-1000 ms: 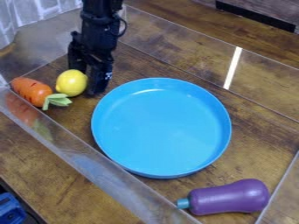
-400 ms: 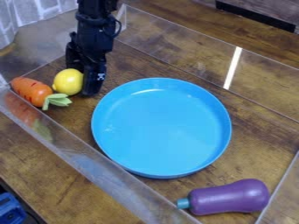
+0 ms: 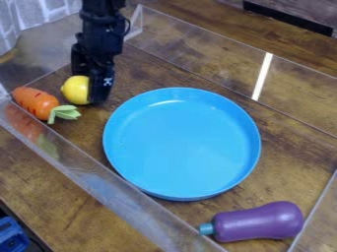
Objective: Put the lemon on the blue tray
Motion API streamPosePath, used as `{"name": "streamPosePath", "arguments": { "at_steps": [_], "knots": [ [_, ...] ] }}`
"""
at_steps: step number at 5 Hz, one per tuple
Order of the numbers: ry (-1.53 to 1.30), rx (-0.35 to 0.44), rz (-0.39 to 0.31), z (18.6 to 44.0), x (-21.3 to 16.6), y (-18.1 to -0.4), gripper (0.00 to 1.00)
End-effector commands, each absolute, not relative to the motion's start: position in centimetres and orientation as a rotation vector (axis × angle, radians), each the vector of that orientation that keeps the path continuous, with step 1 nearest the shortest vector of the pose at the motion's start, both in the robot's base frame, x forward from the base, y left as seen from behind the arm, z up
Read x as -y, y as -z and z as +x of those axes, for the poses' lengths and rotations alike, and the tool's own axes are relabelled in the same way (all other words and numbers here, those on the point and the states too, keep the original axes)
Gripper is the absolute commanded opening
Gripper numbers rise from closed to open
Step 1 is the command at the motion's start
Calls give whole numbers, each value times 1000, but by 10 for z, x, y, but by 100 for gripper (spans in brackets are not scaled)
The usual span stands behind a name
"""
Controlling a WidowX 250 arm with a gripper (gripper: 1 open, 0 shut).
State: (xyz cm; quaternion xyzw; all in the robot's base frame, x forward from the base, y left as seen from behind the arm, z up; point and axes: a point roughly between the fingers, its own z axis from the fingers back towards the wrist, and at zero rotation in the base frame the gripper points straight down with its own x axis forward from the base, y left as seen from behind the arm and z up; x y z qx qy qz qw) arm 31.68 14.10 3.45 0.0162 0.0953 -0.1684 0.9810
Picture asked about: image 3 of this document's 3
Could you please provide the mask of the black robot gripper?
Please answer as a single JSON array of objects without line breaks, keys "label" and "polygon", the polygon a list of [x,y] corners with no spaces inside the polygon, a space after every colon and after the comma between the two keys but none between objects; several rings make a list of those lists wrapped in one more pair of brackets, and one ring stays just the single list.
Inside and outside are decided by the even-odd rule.
[{"label": "black robot gripper", "polygon": [[71,71],[73,76],[89,76],[91,103],[104,102],[114,86],[114,58],[123,52],[130,31],[130,20],[120,12],[126,5],[127,0],[81,0],[81,32],[71,47]]}]

